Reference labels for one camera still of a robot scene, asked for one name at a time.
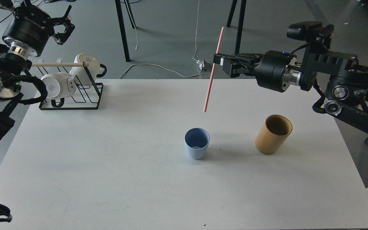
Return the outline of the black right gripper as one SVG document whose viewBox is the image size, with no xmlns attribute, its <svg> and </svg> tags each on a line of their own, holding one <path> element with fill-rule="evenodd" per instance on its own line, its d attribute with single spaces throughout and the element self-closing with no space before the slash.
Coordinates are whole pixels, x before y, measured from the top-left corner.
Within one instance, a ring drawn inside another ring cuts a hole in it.
<svg viewBox="0 0 368 230">
<path fill-rule="evenodd" d="M 216 53 L 214 64 L 222 65 L 223 71 L 231 78 L 241 74 L 254 77 L 260 87 L 280 93 L 291 85 L 297 85 L 298 80 L 292 80 L 292 73 L 296 68 L 297 56 L 284 51 L 270 50 L 265 54 Z"/>
</svg>

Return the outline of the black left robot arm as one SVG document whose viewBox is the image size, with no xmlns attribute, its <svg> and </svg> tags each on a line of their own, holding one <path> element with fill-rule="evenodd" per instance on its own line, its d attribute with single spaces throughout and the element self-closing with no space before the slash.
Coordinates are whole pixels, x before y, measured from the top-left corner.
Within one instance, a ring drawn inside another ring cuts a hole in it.
<svg viewBox="0 0 368 230">
<path fill-rule="evenodd" d="M 14 6 L 11 0 L 0 0 L 0 9 L 13 15 L 0 43 L 0 102 L 7 103 L 0 111 L 0 140 L 15 124 L 10 115 L 16 106 L 47 99 L 45 84 L 29 72 L 32 66 L 29 57 L 39 57 L 50 38 L 59 45 L 67 41 L 75 28 L 70 18 L 71 7 L 67 7 L 62 17 L 53 18 L 29 0 L 19 6 Z"/>
</svg>

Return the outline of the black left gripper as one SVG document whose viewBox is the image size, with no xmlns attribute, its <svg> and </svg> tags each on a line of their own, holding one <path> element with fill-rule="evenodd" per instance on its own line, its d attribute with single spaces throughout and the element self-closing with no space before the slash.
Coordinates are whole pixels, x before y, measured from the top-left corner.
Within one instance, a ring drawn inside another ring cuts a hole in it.
<svg viewBox="0 0 368 230">
<path fill-rule="evenodd" d="M 39 57 L 50 37 L 63 45 L 72 34 L 75 26 L 71 23 L 71 8 L 69 5 L 64 16 L 52 18 L 29 0 L 24 0 L 17 7 L 11 0 L 0 0 L 0 9 L 9 10 L 14 16 L 2 40 L 9 46 L 14 43 L 25 44 L 30 56 Z"/>
</svg>

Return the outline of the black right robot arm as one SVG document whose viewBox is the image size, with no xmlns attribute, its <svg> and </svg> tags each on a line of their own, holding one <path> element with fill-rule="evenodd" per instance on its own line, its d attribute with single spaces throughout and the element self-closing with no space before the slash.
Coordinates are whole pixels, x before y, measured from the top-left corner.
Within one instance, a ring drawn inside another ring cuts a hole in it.
<svg viewBox="0 0 368 230">
<path fill-rule="evenodd" d="M 254 77 L 257 84 L 280 93 L 291 86 L 310 91 L 320 99 L 313 110 L 329 114 L 368 134 L 368 67 L 353 54 L 306 48 L 301 62 L 296 55 L 270 50 L 265 54 L 214 55 L 213 62 L 231 78 Z"/>
</svg>

